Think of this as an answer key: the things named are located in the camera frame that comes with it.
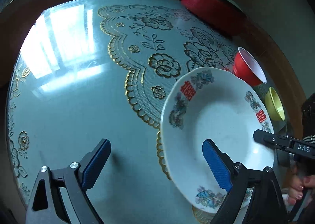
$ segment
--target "round table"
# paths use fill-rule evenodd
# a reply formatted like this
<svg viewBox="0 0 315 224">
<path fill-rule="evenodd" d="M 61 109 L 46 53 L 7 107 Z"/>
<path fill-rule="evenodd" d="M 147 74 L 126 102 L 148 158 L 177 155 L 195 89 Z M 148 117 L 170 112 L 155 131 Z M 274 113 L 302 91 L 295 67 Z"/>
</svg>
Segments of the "round table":
<svg viewBox="0 0 315 224">
<path fill-rule="evenodd" d="M 111 156 L 87 192 L 104 223 L 197 223 L 169 180 L 160 115 L 177 79 L 201 66 L 231 71 L 236 51 L 177 0 L 75 0 L 44 11 L 20 50 L 7 102 L 25 203 L 41 166 L 64 168 L 107 138 Z M 269 85 L 268 77 L 255 88 L 259 97 Z"/>
</svg>

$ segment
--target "red container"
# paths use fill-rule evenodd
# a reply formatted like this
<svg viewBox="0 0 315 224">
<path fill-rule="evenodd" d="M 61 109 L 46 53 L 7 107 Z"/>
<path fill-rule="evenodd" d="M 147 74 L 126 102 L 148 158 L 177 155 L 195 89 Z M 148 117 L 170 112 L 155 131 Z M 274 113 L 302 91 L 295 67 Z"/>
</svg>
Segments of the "red container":
<svg viewBox="0 0 315 224">
<path fill-rule="evenodd" d="M 232 0 L 182 0 L 182 4 L 230 36 L 238 35 L 243 29 L 246 15 Z"/>
<path fill-rule="evenodd" d="M 247 82 L 250 86 L 267 83 L 267 78 L 261 66 L 254 57 L 244 48 L 239 47 L 234 59 L 234 74 Z"/>
</svg>

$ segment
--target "plate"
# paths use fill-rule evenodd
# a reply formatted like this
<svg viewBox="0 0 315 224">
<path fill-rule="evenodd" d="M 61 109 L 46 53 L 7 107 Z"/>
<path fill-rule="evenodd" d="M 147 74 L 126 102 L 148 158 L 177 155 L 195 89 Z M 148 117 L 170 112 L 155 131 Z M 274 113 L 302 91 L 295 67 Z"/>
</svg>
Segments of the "plate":
<svg viewBox="0 0 315 224">
<path fill-rule="evenodd" d="M 226 196 L 202 154 L 208 138 L 247 168 L 272 167 L 273 150 L 254 142 L 257 129 L 273 133 L 267 110 L 255 91 L 232 73 L 201 67 L 175 83 L 163 107 L 161 138 L 170 177 L 193 206 L 216 213 Z M 251 192 L 247 190 L 242 207 Z"/>
</svg>

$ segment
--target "human hand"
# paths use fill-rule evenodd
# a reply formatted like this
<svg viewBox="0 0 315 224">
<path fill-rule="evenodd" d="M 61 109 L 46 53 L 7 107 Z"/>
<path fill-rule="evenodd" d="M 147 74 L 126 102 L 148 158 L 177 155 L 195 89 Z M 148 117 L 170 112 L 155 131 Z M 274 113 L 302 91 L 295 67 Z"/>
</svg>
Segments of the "human hand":
<svg viewBox="0 0 315 224">
<path fill-rule="evenodd" d="M 297 200 L 301 200 L 303 197 L 302 190 L 307 188 L 315 188 L 315 175 L 306 176 L 300 179 L 297 173 L 297 167 L 293 169 L 294 175 L 292 176 L 290 187 L 289 187 L 289 197 L 288 203 L 294 205 Z"/>
</svg>

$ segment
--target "blue gripper pad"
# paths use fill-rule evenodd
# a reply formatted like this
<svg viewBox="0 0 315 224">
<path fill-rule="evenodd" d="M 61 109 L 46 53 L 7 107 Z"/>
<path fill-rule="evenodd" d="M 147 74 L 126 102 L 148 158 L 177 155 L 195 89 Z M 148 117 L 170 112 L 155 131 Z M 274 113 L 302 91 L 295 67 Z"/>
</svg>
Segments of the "blue gripper pad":
<svg viewBox="0 0 315 224">
<path fill-rule="evenodd" d="M 232 189 L 230 172 L 207 140 L 202 144 L 202 154 L 204 155 L 219 187 L 225 189 L 226 192 L 229 192 Z"/>
<path fill-rule="evenodd" d="M 82 173 L 81 186 L 83 191 L 94 186 L 110 154 L 111 143 L 109 140 L 105 140 Z"/>
</svg>

